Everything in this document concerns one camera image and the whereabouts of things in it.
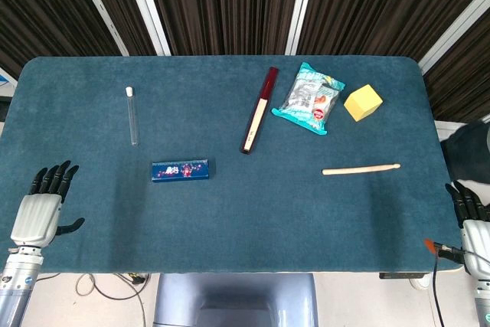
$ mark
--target blue table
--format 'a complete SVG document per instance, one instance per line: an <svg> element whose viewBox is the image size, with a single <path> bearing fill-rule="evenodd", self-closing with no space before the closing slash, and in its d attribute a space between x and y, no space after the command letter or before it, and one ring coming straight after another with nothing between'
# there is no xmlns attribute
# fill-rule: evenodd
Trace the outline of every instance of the blue table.
<svg viewBox="0 0 490 327"><path fill-rule="evenodd" d="M270 66L278 107L302 61L346 84L314 133L267 113L240 153ZM342 106L370 83L384 103L356 123ZM129 143L134 86L140 145ZM0 249L36 171L80 165L43 271L429 271L425 237L459 244L423 79L405 57L40 57L22 71L0 138ZM152 162L209 159L204 181L152 183ZM399 162L325 177L322 168ZM442 268L456 265L443 263Z"/></svg>

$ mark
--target drumstick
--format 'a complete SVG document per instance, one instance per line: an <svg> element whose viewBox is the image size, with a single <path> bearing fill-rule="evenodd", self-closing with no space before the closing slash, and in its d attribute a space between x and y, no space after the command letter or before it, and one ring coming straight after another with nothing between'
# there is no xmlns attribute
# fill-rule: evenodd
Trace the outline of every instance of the drumstick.
<svg viewBox="0 0 490 327"><path fill-rule="evenodd" d="M400 168L400 164L362 166L360 168L324 168L323 175L340 175L340 174L360 174L362 172L382 172L392 168Z"/></svg>

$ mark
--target robot finger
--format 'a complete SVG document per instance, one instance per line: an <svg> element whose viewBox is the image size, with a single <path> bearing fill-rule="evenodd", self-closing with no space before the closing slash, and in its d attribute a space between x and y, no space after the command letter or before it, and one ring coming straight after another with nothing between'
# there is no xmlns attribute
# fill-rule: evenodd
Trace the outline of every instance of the robot finger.
<svg viewBox="0 0 490 327"><path fill-rule="evenodd" d="M43 180L44 174L46 174L47 168L42 168L39 170L39 173L34 176L34 180L32 181L31 188L29 189L29 194L30 195L35 195L38 193L39 190L39 185L41 184L41 181Z"/></svg>
<svg viewBox="0 0 490 327"><path fill-rule="evenodd" d="M446 184L446 190L451 195L456 218L458 219L458 225L459 228L462 229L463 221L469 219L468 210L466 209L465 202L463 201L461 194L457 190L455 190L454 187L451 186L451 184Z"/></svg>
<svg viewBox="0 0 490 327"><path fill-rule="evenodd" d="M70 160L62 163L60 167L57 169L56 173L54 174L53 181L51 182L51 185L49 187L49 192L51 194L55 194L58 192L58 187L60 186L60 182L61 179L63 178L64 171L67 169L68 166L70 166Z"/></svg>
<svg viewBox="0 0 490 327"><path fill-rule="evenodd" d="M57 171L58 165L53 166L50 168L46 175L44 176L44 179L41 183L41 187L39 188L39 193L47 193L47 190L49 189L49 186L51 185L51 180L53 180L53 175Z"/></svg>
<svg viewBox="0 0 490 327"><path fill-rule="evenodd" d="M60 183L60 187L58 188L58 194L61 196L61 202L64 202L64 198L67 196L68 189L70 189L70 182L75 173L78 170L78 165L73 166L70 170L68 170L64 177L63 180Z"/></svg>
<svg viewBox="0 0 490 327"><path fill-rule="evenodd" d="M476 211L475 202L473 201L472 194L469 192L467 187L461 184L459 181L454 181L454 186L458 189L459 193L462 196L463 201L465 202L465 206L468 209L469 218L472 220L478 220L478 212Z"/></svg>
<svg viewBox="0 0 490 327"><path fill-rule="evenodd" d="M476 212L478 212L479 220L488 221L487 210L480 200L480 197L471 189L467 188L466 190L469 191L470 195L473 198L473 203L475 204Z"/></svg>

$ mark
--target yellow sponge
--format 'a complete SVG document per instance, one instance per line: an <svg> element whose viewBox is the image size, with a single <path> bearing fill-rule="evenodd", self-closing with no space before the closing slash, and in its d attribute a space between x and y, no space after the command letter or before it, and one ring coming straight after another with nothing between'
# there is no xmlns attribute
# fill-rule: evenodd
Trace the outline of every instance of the yellow sponge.
<svg viewBox="0 0 490 327"><path fill-rule="evenodd" d="M382 103L383 100L373 90L373 87L367 84L351 93L345 101L344 106L354 120L358 122L373 113Z"/></svg>

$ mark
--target snack bag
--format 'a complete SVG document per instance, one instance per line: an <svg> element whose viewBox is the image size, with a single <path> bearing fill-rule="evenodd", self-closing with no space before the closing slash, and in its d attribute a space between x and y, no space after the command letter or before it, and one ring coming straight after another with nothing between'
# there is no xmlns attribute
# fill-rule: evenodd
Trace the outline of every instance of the snack bag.
<svg viewBox="0 0 490 327"><path fill-rule="evenodd" d="M325 121L344 87L342 82L302 63L286 101L272 112L324 136Z"/></svg>

